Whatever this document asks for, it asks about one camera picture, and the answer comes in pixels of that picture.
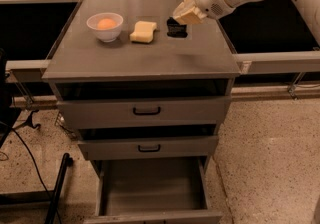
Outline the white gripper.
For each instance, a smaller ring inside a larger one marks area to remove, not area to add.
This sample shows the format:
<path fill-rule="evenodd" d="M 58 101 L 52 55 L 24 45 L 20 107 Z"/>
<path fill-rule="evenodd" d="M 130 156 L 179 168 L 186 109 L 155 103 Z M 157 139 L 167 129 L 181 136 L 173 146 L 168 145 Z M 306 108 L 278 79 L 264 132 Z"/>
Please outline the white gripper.
<path fill-rule="evenodd" d="M 183 0 L 174 10 L 173 18 L 180 25 L 201 24 L 206 17 L 219 20 L 233 11 L 225 0 Z"/>

